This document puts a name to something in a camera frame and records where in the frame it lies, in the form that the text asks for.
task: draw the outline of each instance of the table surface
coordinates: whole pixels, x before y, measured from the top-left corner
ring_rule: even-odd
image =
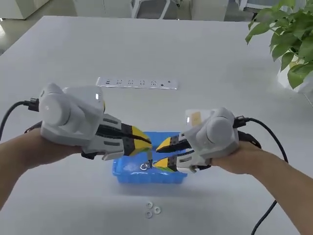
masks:
[[[262,120],[290,163],[312,172],[313,109],[276,82],[270,34],[247,47],[246,23],[43,17],[0,57],[0,117],[42,87],[95,84],[98,77],[176,79],[179,90],[104,89],[106,111],[144,131],[180,131],[186,109],[226,107]],[[18,108],[3,140],[39,121]],[[255,124],[242,128],[280,155]],[[182,185],[119,185],[112,163],[79,155],[28,171],[0,214],[4,235],[250,234],[273,198],[254,178],[213,167]],[[146,219],[152,201],[162,213]],[[280,207],[258,235],[296,234]]]

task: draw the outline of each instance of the green plant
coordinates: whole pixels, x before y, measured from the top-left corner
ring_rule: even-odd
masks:
[[[270,52],[274,61],[282,57],[281,71],[291,64],[288,80],[293,89],[313,71],[313,0],[306,0],[303,9],[291,14],[281,10],[285,6],[293,11],[294,5],[295,0],[281,0],[272,8],[262,9],[248,25],[250,32],[246,37],[248,44],[254,35],[273,31]],[[256,20],[261,22],[251,28]],[[297,61],[292,64],[294,56]]]

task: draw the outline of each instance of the white power strip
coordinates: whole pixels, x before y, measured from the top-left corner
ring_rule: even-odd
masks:
[[[177,90],[178,82],[175,80],[149,80],[149,79],[136,80],[136,79],[115,79],[99,77],[97,81],[97,86]]]

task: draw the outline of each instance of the person's hand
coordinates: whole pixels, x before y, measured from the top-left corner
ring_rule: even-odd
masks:
[[[50,164],[81,152],[78,146],[56,144],[44,139],[40,135],[40,129],[34,129],[5,142],[1,148],[25,170]]]
[[[239,149],[227,157],[210,159],[210,165],[215,165],[235,174],[251,174],[259,168],[268,153],[249,142],[241,141]]]

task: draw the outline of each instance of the white cabinet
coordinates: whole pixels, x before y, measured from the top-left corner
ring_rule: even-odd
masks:
[[[26,19],[49,0],[0,0],[0,18]]]
[[[130,0],[73,0],[77,16],[130,18]]]

